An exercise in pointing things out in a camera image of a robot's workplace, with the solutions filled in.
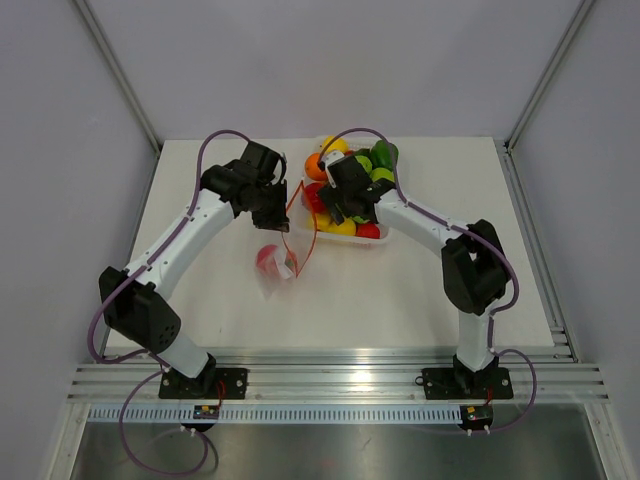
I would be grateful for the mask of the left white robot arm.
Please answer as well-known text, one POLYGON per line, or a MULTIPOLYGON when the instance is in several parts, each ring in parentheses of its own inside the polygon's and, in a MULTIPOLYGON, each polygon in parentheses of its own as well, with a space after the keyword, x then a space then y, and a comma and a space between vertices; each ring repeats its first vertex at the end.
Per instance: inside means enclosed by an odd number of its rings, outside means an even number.
POLYGON ((204 247, 240 214, 250 213, 258 229, 288 231, 286 168, 283 154, 255 141, 224 165, 198 167, 185 211, 137 259, 101 274, 105 323, 161 364, 162 397, 221 394, 215 358, 183 330, 169 300, 204 247))

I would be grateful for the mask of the red apple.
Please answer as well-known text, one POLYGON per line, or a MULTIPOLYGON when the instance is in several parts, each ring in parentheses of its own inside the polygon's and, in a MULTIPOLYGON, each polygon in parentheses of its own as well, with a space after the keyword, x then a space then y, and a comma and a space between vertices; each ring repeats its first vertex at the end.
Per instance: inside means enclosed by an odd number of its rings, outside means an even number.
POLYGON ((275 244, 263 246, 255 258, 256 269, 264 275, 278 275, 278 252, 280 247, 275 244))
POLYGON ((314 213, 323 213, 326 206, 319 196, 319 191, 324 187, 322 182, 312 182, 304 187, 302 203, 305 208, 314 213))

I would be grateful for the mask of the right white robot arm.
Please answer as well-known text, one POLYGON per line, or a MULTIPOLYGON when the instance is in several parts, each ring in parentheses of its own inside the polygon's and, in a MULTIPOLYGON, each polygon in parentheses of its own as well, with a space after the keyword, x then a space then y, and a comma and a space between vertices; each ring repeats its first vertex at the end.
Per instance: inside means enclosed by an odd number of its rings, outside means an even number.
POLYGON ((328 183, 318 197, 335 223, 360 217, 403 233, 440 258, 444 292, 459 312, 454 384, 463 395, 478 395, 499 365, 494 316, 511 308, 520 293, 494 226, 455 222, 411 201, 393 178, 375 180, 354 155, 325 157, 320 168, 328 183))

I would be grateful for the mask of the pink peach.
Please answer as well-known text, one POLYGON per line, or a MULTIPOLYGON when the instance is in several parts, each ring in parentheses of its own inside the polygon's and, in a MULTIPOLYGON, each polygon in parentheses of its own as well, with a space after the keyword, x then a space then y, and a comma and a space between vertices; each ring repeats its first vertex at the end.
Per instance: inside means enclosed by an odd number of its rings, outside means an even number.
POLYGON ((286 252, 285 253, 285 258, 284 258, 284 266, 293 274, 295 275, 297 272, 297 258, 296 256, 291 253, 291 252, 286 252))

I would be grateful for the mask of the clear zip top bag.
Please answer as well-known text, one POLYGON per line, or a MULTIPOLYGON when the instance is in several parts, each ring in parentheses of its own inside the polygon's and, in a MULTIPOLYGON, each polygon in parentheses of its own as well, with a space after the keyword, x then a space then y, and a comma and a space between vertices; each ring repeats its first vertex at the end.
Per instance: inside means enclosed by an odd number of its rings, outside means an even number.
POLYGON ((289 231, 273 232, 270 239, 263 242, 258 249, 259 251, 268 244, 275 244, 280 247, 278 252, 279 274, 264 275, 256 269, 254 260, 254 272, 261 295, 265 300, 269 300, 277 291, 284 290, 298 280, 302 276, 305 266, 314 251, 318 229, 315 220, 316 213, 309 211, 302 203, 306 185, 307 181, 305 179, 299 180, 294 186, 293 193, 286 205, 286 214, 290 220, 289 231), (295 275, 284 266, 286 252, 293 253, 297 258, 297 272, 295 275))

